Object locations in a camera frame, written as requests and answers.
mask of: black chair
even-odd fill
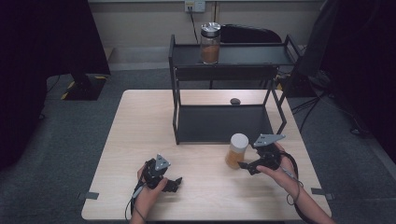
[[[279,35],[271,30],[245,25],[225,24],[221,25],[220,42],[233,44],[282,43],[282,39]],[[213,89],[213,80],[210,80],[209,89]]]

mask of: black shelf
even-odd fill
[[[300,49],[287,35],[285,42],[280,44],[222,44],[219,62],[204,64],[200,60],[199,45],[177,45],[172,35],[169,68],[177,144],[226,143],[234,133],[243,133],[249,141],[254,141],[261,133],[273,133],[265,109],[271,93],[282,119],[277,131],[281,133],[286,125],[281,105],[287,89],[278,99],[275,93],[277,69],[280,65],[295,65],[301,57]],[[262,105],[183,105],[179,82],[197,80],[264,80],[269,83],[265,85],[269,90]]]

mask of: white wall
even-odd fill
[[[217,22],[267,28],[282,39],[291,34],[298,44],[307,43],[323,1],[218,2]],[[90,3],[104,47],[167,47],[170,36],[177,43],[196,43],[184,2]],[[214,2],[205,13],[194,13],[199,38],[201,24],[213,21]]]

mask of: electrical outlet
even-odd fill
[[[205,0],[188,0],[184,1],[185,12],[205,12]]]

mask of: silver lid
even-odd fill
[[[220,35],[220,25],[215,22],[207,22],[201,27],[201,35],[204,37],[217,37]]]

